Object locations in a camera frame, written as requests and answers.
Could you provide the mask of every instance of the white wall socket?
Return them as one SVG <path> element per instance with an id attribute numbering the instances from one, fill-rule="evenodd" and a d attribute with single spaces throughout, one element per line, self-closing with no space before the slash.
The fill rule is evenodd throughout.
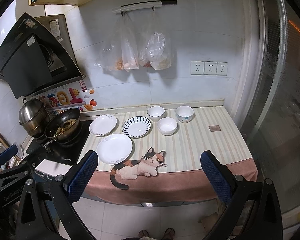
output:
<path id="1" fill-rule="evenodd" d="M 203 75 L 204 61 L 190 61 L 190 75 Z"/>
<path id="2" fill-rule="evenodd" d="M 217 64 L 217 75 L 226 76 L 228 73 L 228 63 L 218 62 Z"/>
<path id="3" fill-rule="evenodd" d="M 204 62 L 204 74 L 215 75 L 217 73 L 217 63 L 213 61 Z"/>

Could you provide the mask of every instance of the silver bolt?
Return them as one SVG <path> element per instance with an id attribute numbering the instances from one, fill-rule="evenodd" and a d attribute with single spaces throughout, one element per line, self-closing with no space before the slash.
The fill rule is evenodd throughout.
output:
<path id="1" fill-rule="evenodd" d="M 267 179 L 266 179 L 266 184 L 271 185 L 271 184 L 272 184 L 272 180 L 269 179 L 269 178 L 267 178 Z"/>
<path id="2" fill-rule="evenodd" d="M 30 185 L 30 184 L 32 184 L 32 182 L 33 182 L 33 179 L 27 179 L 26 184 Z"/>
<path id="3" fill-rule="evenodd" d="M 243 176 L 241 176 L 241 175 L 236 175 L 234 178 L 235 178 L 237 181 L 243 181 Z"/>
<path id="4" fill-rule="evenodd" d="M 63 180 L 63 176 L 62 175 L 57 175 L 54 179 L 56 181 L 61 181 L 61 180 Z"/>

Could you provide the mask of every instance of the plastic bag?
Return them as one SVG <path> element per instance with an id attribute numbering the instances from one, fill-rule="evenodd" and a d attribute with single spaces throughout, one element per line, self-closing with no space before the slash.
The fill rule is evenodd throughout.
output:
<path id="1" fill-rule="evenodd" d="M 141 39 L 139 59 L 142 66 L 152 66 L 156 70 L 171 67 L 170 36 L 155 12 L 152 13 Z"/>
<path id="2" fill-rule="evenodd" d="M 121 17 L 117 20 L 111 34 L 103 42 L 103 46 L 98 53 L 95 66 L 105 70 L 123 70 L 122 50 L 121 50 Z"/>
<path id="3" fill-rule="evenodd" d="M 126 13 L 123 14 L 121 19 L 120 34 L 123 68 L 126 71 L 138 69 L 139 57 L 134 27 Z"/>

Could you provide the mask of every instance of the sandal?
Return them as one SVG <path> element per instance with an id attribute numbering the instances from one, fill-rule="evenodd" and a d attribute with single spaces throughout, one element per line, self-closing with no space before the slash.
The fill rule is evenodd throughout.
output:
<path id="1" fill-rule="evenodd" d="M 174 231 L 173 228 L 168 228 L 165 232 L 164 232 L 164 235 L 163 235 L 163 238 L 162 239 L 170 239 L 170 240 L 173 240 L 173 238 L 175 237 L 176 235 L 176 232 Z"/>
<path id="2" fill-rule="evenodd" d="M 148 231 L 147 230 L 141 230 L 140 232 L 139 232 L 139 235 L 138 235 L 138 237 L 140 237 L 140 238 L 142 238 L 142 237 L 145 237 L 145 236 L 149 236 L 149 233 L 148 233 Z"/>

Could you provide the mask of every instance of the gas stove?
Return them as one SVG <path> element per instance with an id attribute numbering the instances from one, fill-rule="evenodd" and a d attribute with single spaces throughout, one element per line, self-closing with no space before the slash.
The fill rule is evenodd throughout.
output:
<path id="1" fill-rule="evenodd" d="M 68 165 L 74 165 L 77 163 L 82 148 L 89 136 L 89 126 L 92 120 L 81 121 L 79 127 L 79 133 L 76 133 L 73 137 L 67 141 L 61 143 L 55 141 L 49 144 L 50 151 L 47 152 L 47 160 L 54 161 L 57 163 L 63 163 Z M 26 153 L 30 154 L 33 152 L 45 152 L 43 145 L 48 141 L 47 138 L 41 137 L 33 139 L 30 143 Z"/>

